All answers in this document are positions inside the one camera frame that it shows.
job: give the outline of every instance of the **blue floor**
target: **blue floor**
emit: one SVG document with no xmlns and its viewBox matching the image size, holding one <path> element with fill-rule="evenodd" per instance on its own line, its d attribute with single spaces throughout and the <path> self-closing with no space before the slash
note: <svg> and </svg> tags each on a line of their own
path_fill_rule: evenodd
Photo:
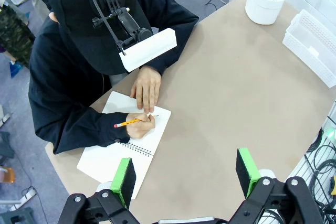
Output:
<svg viewBox="0 0 336 224">
<path fill-rule="evenodd" d="M 213 5 L 205 6 L 209 0 L 176 1 L 198 15 L 201 20 L 215 10 Z M 212 0 L 211 3 L 216 5 L 216 8 L 223 6 L 218 0 Z M 42 21 L 34 13 L 31 2 L 25 2 L 20 8 L 24 12 L 31 12 L 29 28 L 34 34 L 37 34 Z M 3 105 L 6 112 L 11 113 L 11 118 L 0 128 L 0 131 L 10 133 L 10 143 L 17 155 L 14 159 L 7 159 L 3 164 L 3 166 L 12 167 L 15 170 L 16 181 L 13 184 L 0 183 L 0 199 L 20 199 L 22 190 L 32 184 L 40 196 L 47 222 L 57 223 L 68 193 L 45 153 L 46 142 L 39 139 L 34 133 L 27 96 L 28 86 L 28 69 L 23 68 L 17 76 L 11 79 L 9 60 L 0 54 L 0 104 Z M 33 209 L 36 223 L 46 223 L 38 197 L 35 196 L 25 206 Z M 0 206 L 0 213 L 5 212 L 8 208 L 8 206 Z"/>
</svg>

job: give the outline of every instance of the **black jacket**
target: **black jacket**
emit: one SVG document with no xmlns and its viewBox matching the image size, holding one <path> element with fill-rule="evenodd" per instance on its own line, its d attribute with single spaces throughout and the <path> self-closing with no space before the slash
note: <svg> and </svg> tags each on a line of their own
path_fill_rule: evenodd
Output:
<svg viewBox="0 0 336 224">
<path fill-rule="evenodd" d="M 150 25 L 175 30 L 177 47 L 146 63 L 162 74 L 176 62 L 198 17 L 174 0 L 138 0 Z M 54 153 L 129 140 L 127 114 L 101 114 L 89 106 L 111 88 L 58 23 L 49 18 L 35 40 L 30 59 L 29 101 L 36 135 L 54 144 Z"/>
</svg>

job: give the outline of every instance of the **camouflage clothing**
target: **camouflage clothing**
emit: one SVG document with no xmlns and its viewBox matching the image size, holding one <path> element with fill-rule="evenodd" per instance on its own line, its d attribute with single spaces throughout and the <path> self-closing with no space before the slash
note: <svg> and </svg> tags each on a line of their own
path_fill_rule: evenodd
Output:
<svg viewBox="0 0 336 224">
<path fill-rule="evenodd" d="M 1 7 L 0 45 L 21 64 L 28 67 L 34 35 L 8 6 Z"/>
</svg>

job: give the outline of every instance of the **perforated plastic basket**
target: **perforated plastic basket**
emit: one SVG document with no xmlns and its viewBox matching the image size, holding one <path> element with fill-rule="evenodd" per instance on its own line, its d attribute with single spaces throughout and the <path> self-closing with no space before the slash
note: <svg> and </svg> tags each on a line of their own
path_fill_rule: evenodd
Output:
<svg viewBox="0 0 336 224">
<path fill-rule="evenodd" d="M 336 37 L 306 10 L 291 21 L 282 43 L 329 88 L 336 85 Z"/>
</svg>

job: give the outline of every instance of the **spiral notebook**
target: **spiral notebook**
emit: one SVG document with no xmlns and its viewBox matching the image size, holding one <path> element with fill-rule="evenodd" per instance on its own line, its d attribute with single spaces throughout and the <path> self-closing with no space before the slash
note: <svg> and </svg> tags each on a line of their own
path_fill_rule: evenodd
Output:
<svg viewBox="0 0 336 224">
<path fill-rule="evenodd" d="M 136 99 L 113 91 L 107 100 L 103 113 L 113 112 L 141 113 L 143 110 L 137 108 Z M 114 143 L 108 147 L 87 147 L 79 160 L 77 169 L 100 183 L 105 183 L 113 180 L 121 159 L 123 157 L 131 157 L 137 175 L 132 195 L 132 199 L 135 199 L 152 162 L 171 112 L 155 107 L 152 114 L 158 115 L 155 118 L 155 129 L 151 130 L 144 138 L 140 140 L 131 138 L 127 144 Z"/>
</svg>

